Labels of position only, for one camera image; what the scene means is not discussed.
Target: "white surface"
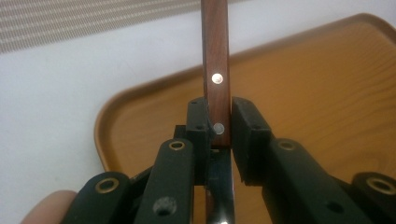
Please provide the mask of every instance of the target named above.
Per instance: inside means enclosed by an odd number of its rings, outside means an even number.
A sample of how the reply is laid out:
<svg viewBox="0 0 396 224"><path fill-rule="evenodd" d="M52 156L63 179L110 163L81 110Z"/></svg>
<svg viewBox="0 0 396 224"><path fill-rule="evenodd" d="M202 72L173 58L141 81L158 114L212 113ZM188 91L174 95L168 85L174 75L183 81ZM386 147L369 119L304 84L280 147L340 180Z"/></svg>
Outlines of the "white surface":
<svg viewBox="0 0 396 224"><path fill-rule="evenodd" d="M231 53L396 2L260 1L229 8ZM0 223L103 172L93 126L115 93L201 63L200 12L0 55Z"/></svg>

